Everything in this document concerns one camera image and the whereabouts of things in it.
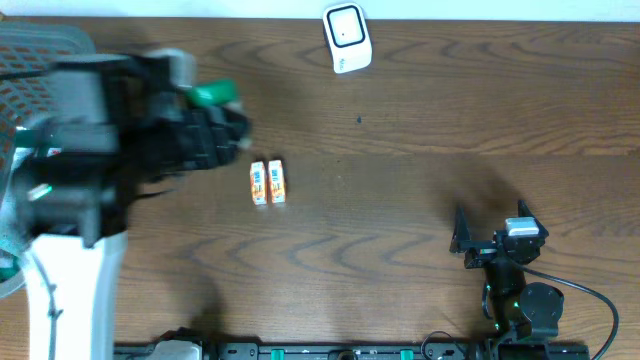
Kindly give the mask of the orange tissue pack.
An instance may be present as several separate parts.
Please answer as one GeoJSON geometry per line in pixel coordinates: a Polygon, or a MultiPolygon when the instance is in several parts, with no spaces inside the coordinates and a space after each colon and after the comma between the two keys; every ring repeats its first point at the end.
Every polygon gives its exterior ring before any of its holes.
{"type": "Polygon", "coordinates": [[[256,206],[267,204],[266,170],[262,161],[253,162],[250,166],[250,190],[252,201],[256,206]]]}
{"type": "Polygon", "coordinates": [[[281,160],[271,160],[268,163],[269,188],[271,201],[274,204],[286,201],[286,180],[281,160]]]}

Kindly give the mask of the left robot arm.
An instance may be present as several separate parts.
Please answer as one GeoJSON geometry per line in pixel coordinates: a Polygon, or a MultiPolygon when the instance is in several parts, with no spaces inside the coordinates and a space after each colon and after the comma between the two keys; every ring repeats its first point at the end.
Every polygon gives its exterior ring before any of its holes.
{"type": "Polygon", "coordinates": [[[29,154],[9,184],[31,358],[111,358],[130,207],[249,145],[235,83],[198,84],[195,70],[176,49],[66,55],[44,70],[56,111],[21,134],[29,154]]]}

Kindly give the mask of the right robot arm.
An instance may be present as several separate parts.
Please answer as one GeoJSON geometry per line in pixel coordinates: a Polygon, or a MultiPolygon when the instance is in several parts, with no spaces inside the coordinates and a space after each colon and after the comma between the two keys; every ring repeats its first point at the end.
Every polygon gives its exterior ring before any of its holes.
{"type": "Polygon", "coordinates": [[[449,251],[464,255],[464,267],[485,274],[482,307],[497,333],[468,345],[467,359],[549,359],[549,340],[558,335],[563,293],[548,284],[529,283],[524,267],[538,258],[549,236],[518,202],[518,214],[505,220],[493,238],[476,241],[462,208],[457,208],[449,251]]]}

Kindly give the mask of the green packet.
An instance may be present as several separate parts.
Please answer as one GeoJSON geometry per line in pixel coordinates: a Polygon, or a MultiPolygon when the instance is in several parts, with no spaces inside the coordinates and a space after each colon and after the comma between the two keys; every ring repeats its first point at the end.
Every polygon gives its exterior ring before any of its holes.
{"type": "Polygon", "coordinates": [[[239,99],[236,83],[231,79],[219,79],[194,86],[185,95],[196,107],[225,105],[239,99]]]}

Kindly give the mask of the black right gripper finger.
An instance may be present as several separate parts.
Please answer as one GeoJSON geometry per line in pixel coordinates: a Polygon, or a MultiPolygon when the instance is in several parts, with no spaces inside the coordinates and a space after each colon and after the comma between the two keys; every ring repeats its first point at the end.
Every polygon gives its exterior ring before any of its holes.
{"type": "Polygon", "coordinates": [[[455,212],[454,230],[449,247],[450,253],[464,253],[471,247],[471,235],[462,207],[455,212]]]}
{"type": "Polygon", "coordinates": [[[518,213],[518,217],[519,218],[523,218],[523,217],[530,217],[530,218],[534,218],[535,215],[531,212],[531,210],[529,209],[529,207],[527,206],[526,202],[524,200],[519,200],[517,202],[517,213],[518,213]]]}

